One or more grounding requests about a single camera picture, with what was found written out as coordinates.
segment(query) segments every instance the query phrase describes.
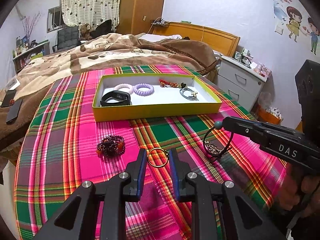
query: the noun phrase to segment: pillow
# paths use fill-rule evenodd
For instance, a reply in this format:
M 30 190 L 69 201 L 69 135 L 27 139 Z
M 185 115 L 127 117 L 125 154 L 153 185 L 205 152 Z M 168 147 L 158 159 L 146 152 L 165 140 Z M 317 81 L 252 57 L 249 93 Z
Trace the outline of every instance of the pillow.
M 164 39 L 176 39 L 176 40 L 182 40 L 182 37 L 180 35 L 171 35 L 171 36 L 162 36 L 162 35 L 155 35 L 155 34 L 145 34 L 139 37 L 139 39 L 143 39 L 146 41 L 156 42 L 161 41 Z

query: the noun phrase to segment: hand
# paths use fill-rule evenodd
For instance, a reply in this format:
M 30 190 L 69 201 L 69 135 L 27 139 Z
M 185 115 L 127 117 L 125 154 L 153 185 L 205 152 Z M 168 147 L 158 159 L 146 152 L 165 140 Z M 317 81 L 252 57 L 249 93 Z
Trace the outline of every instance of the hand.
M 297 182 L 291 176 L 292 166 L 287 163 L 286 176 L 284 182 L 279 190 L 278 198 L 280 207 L 285 210 L 291 210 L 293 206 L 300 202 L 300 196 L 297 195 L 298 185 Z M 312 193 L 318 183 L 320 182 L 320 176 L 305 176 L 302 180 L 301 190 L 302 192 L 309 194 Z M 314 193 L 309 205 L 302 213 L 302 217 L 308 217 L 316 211 L 320 210 L 320 187 Z

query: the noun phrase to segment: cartoon boy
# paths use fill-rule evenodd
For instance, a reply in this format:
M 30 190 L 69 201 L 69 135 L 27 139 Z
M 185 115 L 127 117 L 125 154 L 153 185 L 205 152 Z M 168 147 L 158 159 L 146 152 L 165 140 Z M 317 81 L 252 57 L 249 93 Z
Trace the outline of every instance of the cartoon boy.
M 311 52 L 313 52 L 316 55 L 318 36 L 320 35 L 320 31 L 316 27 L 311 17 L 308 18 L 308 23 L 309 23 L 310 29 L 312 30 L 312 32 L 309 34 L 309 36 L 311 36 Z

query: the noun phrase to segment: curtain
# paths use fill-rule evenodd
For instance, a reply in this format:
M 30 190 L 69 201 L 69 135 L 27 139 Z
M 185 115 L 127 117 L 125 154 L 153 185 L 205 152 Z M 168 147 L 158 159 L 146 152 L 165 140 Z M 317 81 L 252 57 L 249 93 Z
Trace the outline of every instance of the curtain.
M 119 24 L 120 0 L 61 0 L 63 21 L 68 26 L 90 24 L 93 30 L 106 20 Z

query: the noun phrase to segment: bracelet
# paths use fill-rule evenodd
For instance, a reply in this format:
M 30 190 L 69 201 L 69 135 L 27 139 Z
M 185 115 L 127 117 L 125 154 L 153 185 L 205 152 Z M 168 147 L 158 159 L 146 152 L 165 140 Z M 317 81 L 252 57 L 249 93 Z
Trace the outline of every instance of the bracelet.
M 185 95 L 183 94 L 185 91 L 190 91 L 190 92 L 191 92 L 191 96 L 185 96 Z M 186 99 L 188 99 L 188 100 L 196 100 L 198 92 L 195 92 L 195 91 L 191 90 L 190 88 L 182 88 L 182 89 L 180 89 L 180 94 L 181 94 L 184 98 L 186 98 Z
M 163 79 L 159 79 L 159 82 L 160 82 L 160 87 L 162 87 L 162 88 L 166 87 L 166 85 L 173 87 L 173 88 L 186 88 L 187 87 L 187 84 L 185 84 L 185 83 L 178 84 L 178 83 L 168 82 Z
M 204 150 L 207 152 L 207 154 L 210 156 L 209 161 L 210 163 L 214 163 L 217 159 L 221 158 L 222 155 L 227 153 L 229 150 L 231 150 L 230 143 L 233 138 L 233 132 L 230 134 L 230 139 L 227 143 L 227 145 L 223 148 L 220 149 L 218 146 L 212 144 L 210 141 L 207 141 L 206 138 L 211 133 L 213 130 L 221 130 L 222 129 L 222 122 L 221 121 L 216 121 L 213 125 L 212 128 L 210 128 L 207 133 L 204 135 L 204 138 L 202 140 L 202 145 Z
M 162 151 L 162 152 L 165 154 L 165 156 L 167 157 L 167 160 L 165 161 L 164 164 L 157 166 L 157 165 L 153 165 L 153 164 L 151 163 L 149 157 L 150 157 L 150 155 L 151 155 L 151 152 L 154 151 L 154 150 L 160 150 L 160 151 Z M 168 153 L 166 150 L 162 149 L 162 148 L 158 148 L 158 147 L 157 147 L 157 148 L 153 148 L 153 149 L 148 153 L 147 161 L 148 161 L 148 163 L 149 163 L 152 167 L 154 167 L 154 168 L 162 168 L 162 167 L 166 166 L 166 164 L 167 164 L 168 161 L 169 161 L 169 153 Z
M 125 152 L 125 142 L 120 135 L 109 135 L 98 143 L 97 154 L 103 154 L 107 157 L 120 156 Z
M 121 101 L 115 103 L 108 103 L 109 99 L 120 99 Z M 130 95 L 127 92 L 113 90 L 106 93 L 100 100 L 101 106 L 129 106 L 131 104 Z
M 139 88 L 148 88 L 149 90 L 142 91 L 142 90 L 139 90 Z M 143 97 L 149 96 L 155 91 L 155 88 L 149 84 L 138 84 L 138 85 L 135 85 L 133 89 L 138 96 L 143 96 Z
M 121 88 L 128 88 L 129 91 L 127 91 L 127 93 L 129 93 L 130 95 L 133 93 L 133 86 L 130 84 L 119 84 L 115 86 L 114 90 L 120 90 Z

